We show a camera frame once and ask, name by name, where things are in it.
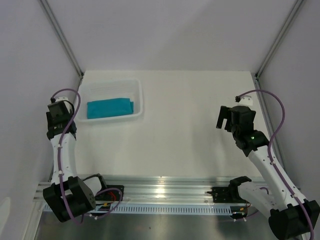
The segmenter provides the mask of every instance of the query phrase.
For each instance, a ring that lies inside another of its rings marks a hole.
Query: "white wall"
[[[11,197],[1,240],[19,240],[52,150],[46,110],[56,90],[77,75],[36,0],[2,0],[0,7],[0,202]]]
[[[49,0],[84,70],[257,71],[296,0]]]
[[[286,109],[279,133],[288,174],[309,200],[320,204],[320,1],[308,0],[264,72],[262,87],[277,94]],[[268,105],[277,125],[278,104]],[[320,235],[320,222],[316,231]]]

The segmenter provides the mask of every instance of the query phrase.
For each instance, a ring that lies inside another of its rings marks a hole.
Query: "metal floor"
[[[276,240],[258,213],[247,222],[228,216],[111,214],[81,226],[43,212],[35,240]]]

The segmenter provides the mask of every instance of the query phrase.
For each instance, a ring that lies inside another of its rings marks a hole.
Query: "plastic tray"
[[[83,83],[79,87],[81,96],[80,108],[75,116],[81,123],[116,123],[138,119],[143,113],[143,94],[141,83],[137,79],[113,79],[99,82]],[[133,101],[133,114],[114,117],[88,119],[87,103],[96,100],[130,98]]]

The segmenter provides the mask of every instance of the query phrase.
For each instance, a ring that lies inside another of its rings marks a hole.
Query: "folded towel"
[[[134,113],[134,102],[130,98],[113,98],[87,103],[87,118],[99,119],[130,115]]]

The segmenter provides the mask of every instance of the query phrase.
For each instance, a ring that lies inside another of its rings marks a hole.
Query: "blue cloth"
[[[130,98],[113,98],[87,103],[87,118],[99,119],[130,115],[134,113],[134,102]]]

